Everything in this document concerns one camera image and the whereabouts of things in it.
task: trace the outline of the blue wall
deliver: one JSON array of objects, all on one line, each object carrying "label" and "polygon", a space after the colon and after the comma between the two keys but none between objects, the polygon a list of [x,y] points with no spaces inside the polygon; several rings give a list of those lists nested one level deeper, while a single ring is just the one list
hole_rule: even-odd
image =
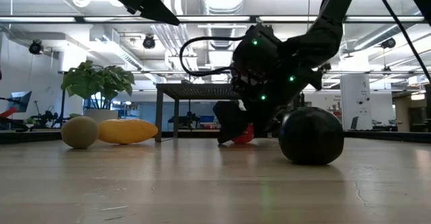
[{"label": "blue wall", "polygon": [[[191,102],[191,112],[196,116],[213,116],[213,107],[215,102]],[[140,119],[146,120],[153,124],[156,123],[156,103],[155,102],[144,102],[141,103],[141,114]],[[180,102],[180,116],[185,116],[189,111],[188,102]],[[162,120],[162,131],[172,131],[174,128],[172,123],[168,123],[168,120],[174,116],[174,102],[163,103],[163,120]]]}]

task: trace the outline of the table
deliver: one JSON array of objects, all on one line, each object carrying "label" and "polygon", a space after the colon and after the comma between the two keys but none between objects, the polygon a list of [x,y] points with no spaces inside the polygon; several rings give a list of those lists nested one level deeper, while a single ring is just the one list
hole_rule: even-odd
[{"label": "table", "polygon": [[156,100],[156,126],[159,129],[156,141],[162,141],[163,96],[174,99],[174,137],[178,137],[178,117],[180,100],[239,100],[240,96],[232,91],[229,83],[225,84],[192,84],[192,83],[159,83]]}]

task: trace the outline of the ceiling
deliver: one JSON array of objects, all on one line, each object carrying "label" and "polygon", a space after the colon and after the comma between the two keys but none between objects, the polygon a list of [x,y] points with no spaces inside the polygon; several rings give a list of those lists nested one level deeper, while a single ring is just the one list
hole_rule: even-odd
[{"label": "ceiling", "polygon": [[[391,7],[397,15],[411,15],[412,9],[416,8],[413,0],[388,0]],[[244,0],[242,10],[239,14],[242,15],[316,15],[319,11],[321,0]],[[185,15],[204,15],[202,0],[181,0],[181,8]],[[124,7],[115,7],[107,0],[93,0],[85,7],[78,7],[73,0],[0,0],[0,15],[34,15],[34,16],[52,16],[52,15],[94,15],[94,16],[110,16],[110,15],[129,15]],[[388,15],[389,12],[380,0],[353,0],[350,5],[348,15]],[[197,36],[204,36],[208,33],[205,29],[207,24],[186,24],[185,31],[189,38]],[[233,36],[241,36],[245,33],[250,24],[237,23]],[[275,35],[286,40],[287,38],[304,34],[310,24],[306,22],[297,24],[272,24]],[[385,26],[384,24],[346,24],[345,42],[355,41],[363,38],[372,31]],[[158,35],[156,38],[156,47],[153,49],[144,49],[142,47],[143,39],[146,34],[155,34],[151,24],[14,24],[11,31],[21,39],[25,39],[25,35],[30,32],[47,33],[58,32],[64,33],[77,42],[79,46],[85,48],[89,52],[89,57],[92,60],[104,64],[124,64],[115,53],[109,50],[103,50],[100,44],[95,41],[94,32],[102,30],[106,35],[111,35],[115,30],[119,33],[119,44],[122,48],[127,50],[131,56],[139,61],[146,69],[151,70],[170,70],[169,66],[175,68],[174,63],[166,63],[166,49],[159,41]],[[431,31],[428,24],[418,24],[410,27],[407,32],[409,33],[412,41],[418,51],[422,53],[423,60],[427,65],[431,66],[431,39],[429,37]],[[397,45],[393,49],[386,49],[385,54],[381,48],[371,47],[368,50],[362,51],[362,54],[367,54],[370,68],[372,70],[381,70],[384,64],[390,65],[396,62],[403,62],[404,60],[411,59],[413,54],[408,46],[406,46],[405,38],[402,34],[397,34],[393,37]],[[180,38],[176,37],[176,42],[181,45]],[[223,50],[214,51],[208,42],[198,42],[193,44],[193,51],[195,53],[196,65],[205,70],[208,67],[214,67],[218,61],[229,61],[231,52]],[[340,60],[345,55],[341,52],[331,59],[333,69],[338,69]],[[418,68],[418,62],[413,59],[402,67],[397,68],[398,71],[408,71]],[[148,80],[145,76],[137,76],[138,80]],[[180,80],[182,77],[179,75],[168,77],[168,80]],[[332,84],[337,81],[336,77],[332,77],[327,83]]]}]

